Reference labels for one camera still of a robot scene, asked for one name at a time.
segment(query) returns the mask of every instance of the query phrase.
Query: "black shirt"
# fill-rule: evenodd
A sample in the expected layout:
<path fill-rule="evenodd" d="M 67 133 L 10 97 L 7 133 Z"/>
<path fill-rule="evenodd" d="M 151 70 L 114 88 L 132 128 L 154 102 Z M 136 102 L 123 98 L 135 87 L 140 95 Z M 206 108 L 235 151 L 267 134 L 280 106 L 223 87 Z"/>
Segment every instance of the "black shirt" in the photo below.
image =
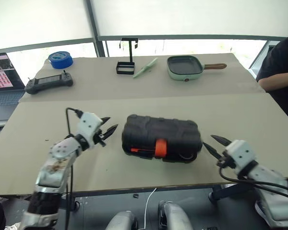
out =
<path fill-rule="evenodd" d="M 288 73 L 288 37 L 278 43 L 265 57 L 256 80 L 278 73 Z M 288 86 L 268 92 L 288 116 Z"/>

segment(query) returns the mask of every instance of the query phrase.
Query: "wooden handle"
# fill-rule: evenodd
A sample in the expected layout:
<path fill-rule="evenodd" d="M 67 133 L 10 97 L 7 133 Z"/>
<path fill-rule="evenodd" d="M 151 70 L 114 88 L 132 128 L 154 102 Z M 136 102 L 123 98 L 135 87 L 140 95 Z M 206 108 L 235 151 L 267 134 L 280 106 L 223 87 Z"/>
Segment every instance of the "wooden handle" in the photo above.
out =
<path fill-rule="evenodd" d="M 204 69 L 225 69 L 226 68 L 225 63 L 216 63 L 216 64 L 205 64 Z"/>

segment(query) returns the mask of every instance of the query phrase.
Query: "laptop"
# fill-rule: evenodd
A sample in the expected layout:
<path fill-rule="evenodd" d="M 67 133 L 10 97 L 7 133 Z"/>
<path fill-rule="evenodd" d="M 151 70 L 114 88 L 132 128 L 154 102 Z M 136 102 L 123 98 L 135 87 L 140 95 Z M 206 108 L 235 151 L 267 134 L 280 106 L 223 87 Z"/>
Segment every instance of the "laptop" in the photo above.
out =
<path fill-rule="evenodd" d="M 6 53 L 0 53 L 0 121 L 8 120 L 24 94 L 24 84 Z"/>

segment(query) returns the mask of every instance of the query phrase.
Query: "blue tape roll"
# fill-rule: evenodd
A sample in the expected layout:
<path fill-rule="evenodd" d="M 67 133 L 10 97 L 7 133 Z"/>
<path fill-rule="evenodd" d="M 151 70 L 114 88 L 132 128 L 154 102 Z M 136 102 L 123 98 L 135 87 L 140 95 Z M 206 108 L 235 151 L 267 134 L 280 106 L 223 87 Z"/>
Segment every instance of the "blue tape roll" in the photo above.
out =
<path fill-rule="evenodd" d="M 72 65 L 73 60 L 69 52 L 59 51 L 50 54 L 48 57 L 51 65 L 55 69 L 64 69 Z"/>

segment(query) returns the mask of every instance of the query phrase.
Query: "game controller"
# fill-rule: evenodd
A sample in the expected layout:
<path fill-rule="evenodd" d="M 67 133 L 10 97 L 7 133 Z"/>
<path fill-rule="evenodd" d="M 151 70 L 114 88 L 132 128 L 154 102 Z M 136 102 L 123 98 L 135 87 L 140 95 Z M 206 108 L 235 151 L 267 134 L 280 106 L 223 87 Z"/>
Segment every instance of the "game controller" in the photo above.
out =
<path fill-rule="evenodd" d="M 59 87 L 59 86 L 72 86 L 73 81 L 70 73 L 64 72 L 59 75 L 50 77 L 31 79 L 24 90 L 29 94 L 36 94 L 39 91 Z"/>

